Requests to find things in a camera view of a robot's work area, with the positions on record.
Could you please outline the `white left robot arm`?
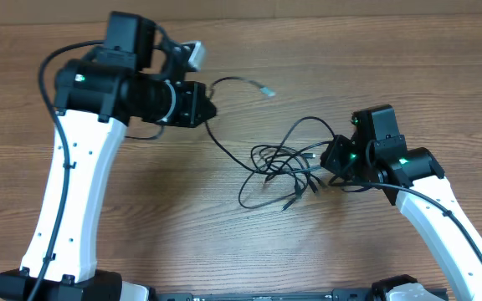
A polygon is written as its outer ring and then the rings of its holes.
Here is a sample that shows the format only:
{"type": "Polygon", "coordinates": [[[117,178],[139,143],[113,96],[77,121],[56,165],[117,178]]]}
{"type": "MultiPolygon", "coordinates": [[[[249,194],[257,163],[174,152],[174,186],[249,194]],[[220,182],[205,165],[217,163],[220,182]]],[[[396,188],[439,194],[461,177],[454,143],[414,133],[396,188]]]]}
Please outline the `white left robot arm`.
{"type": "Polygon", "coordinates": [[[194,128],[216,107],[203,83],[200,41],[179,43],[154,21],[113,12],[105,37],[56,74],[44,103],[54,150],[35,232],[20,266],[0,273],[4,300],[152,300],[152,288],[99,270],[96,238],[110,169],[132,118],[194,128]]]}

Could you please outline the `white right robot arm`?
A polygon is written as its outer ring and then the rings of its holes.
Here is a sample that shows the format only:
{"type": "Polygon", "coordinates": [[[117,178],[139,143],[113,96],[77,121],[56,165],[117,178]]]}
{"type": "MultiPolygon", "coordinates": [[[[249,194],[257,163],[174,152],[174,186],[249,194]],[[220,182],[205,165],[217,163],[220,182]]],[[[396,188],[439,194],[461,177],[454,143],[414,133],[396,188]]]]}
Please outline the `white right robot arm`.
{"type": "Polygon", "coordinates": [[[482,300],[482,237],[454,195],[443,167],[424,147],[409,149],[394,108],[352,113],[350,138],[335,135],[320,157],[331,186],[379,189],[424,240],[458,300],[482,300]]]}

